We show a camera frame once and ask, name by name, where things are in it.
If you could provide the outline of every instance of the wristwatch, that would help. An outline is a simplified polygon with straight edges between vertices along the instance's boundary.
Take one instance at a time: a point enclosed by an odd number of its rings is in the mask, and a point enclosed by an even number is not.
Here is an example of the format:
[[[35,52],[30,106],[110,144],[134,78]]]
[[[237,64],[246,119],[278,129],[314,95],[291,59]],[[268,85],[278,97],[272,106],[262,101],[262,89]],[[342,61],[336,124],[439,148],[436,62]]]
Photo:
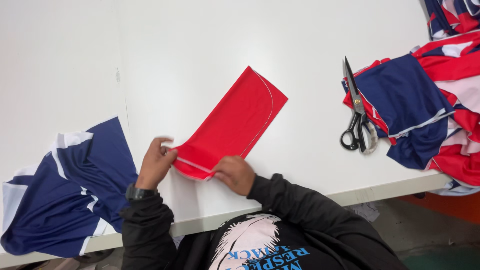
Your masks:
[[[128,201],[132,200],[139,200],[143,198],[152,197],[158,194],[158,190],[151,190],[151,189],[141,189],[136,188],[135,183],[131,183],[128,188],[127,192],[125,193],[125,197]]]

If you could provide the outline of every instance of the white table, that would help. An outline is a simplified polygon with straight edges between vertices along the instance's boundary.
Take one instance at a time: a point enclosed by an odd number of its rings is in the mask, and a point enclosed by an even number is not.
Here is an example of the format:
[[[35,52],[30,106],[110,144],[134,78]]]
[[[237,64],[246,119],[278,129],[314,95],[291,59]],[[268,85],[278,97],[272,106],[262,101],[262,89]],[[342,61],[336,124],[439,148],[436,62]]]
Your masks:
[[[2,1],[0,179],[39,162],[56,133],[112,114],[139,169],[154,136],[185,142],[250,65],[289,98],[246,158],[258,174],[282,173],[341,205],[441,188],[447,176],[402,167],[385,155],[386,140],[370,156],[338,142],[351,118],[343,57],[359,69],[427,43],[420,3]],[[175,214],[174,236],[260,207],[217,180],[170,173],[159,190]],[[86,251],[120,245],[113,233]],[[3,254],[0,267],[48,258]]]

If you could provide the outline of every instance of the blue and white jersey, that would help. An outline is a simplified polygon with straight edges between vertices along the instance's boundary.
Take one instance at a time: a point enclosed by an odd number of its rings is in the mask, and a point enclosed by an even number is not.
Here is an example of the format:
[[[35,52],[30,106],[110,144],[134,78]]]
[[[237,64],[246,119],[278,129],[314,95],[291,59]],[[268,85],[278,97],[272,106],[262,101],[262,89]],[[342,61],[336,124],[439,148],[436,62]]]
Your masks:
[[[83,255],[108,223],[121,232],[118,212],[137,176],[117,117],[86,132],[58,134],[40,164],[2,183],[1,245],[14,255]]]

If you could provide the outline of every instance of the black jacket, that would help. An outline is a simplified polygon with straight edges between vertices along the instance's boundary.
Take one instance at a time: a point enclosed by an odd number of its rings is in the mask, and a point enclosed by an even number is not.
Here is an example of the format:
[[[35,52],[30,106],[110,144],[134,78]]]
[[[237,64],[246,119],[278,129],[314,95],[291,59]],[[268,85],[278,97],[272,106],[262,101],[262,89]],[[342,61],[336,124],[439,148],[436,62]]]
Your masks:
[[[256,176],[247,198],[261,203],[263,211],[301,227],[311,246],[332,256],[344,269],[407,269],[368,221],[314,190],[291,184],[281,174],[271,180]],[[162,203],[160,195],[132,201],[120,213],[125,219],[122,269],[208,267],[211,258],[206,258],[206,250],[213,232],[185,237],[177,251],[168,234],[173,213]]]

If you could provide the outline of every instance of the scissors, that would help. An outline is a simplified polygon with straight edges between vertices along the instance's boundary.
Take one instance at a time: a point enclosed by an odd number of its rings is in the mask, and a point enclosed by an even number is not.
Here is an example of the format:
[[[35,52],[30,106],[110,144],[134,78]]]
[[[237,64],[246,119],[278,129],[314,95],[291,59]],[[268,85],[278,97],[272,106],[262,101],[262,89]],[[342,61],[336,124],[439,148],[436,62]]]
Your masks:
[[[348,60],[345,57],[345,72],[347,73],[347,85],[348,89],[350,90],[350,95],[352,97],[352,105],[355,114],[352,117],[352,122],[350,122],[350,126],[348,129],[342,134],[340,137],[340,144],[343,148],[347,150],[356,150],[360,146],[360,151],[363,154],[370,154],[375,151],[377,148],[378,143],[378,136],[377,131],[375,130],[374,125],[368,121],[367,113],[365,112],[365,108],[363,106],[363,101],[360,96],[359,89],[357,88],[357,84],[353,79],[353,72],[348,64]],[[355,137],[354,128],[357,125],[357,135]],[[365,138],[363,137],[362,126],[368,128],[370,131],[371,143],[370,147],[367,149],[365,144]],[[352,142],[350,144],[346,144],[343,142],[343,137],[345,134],[350,134],[352,136]]]

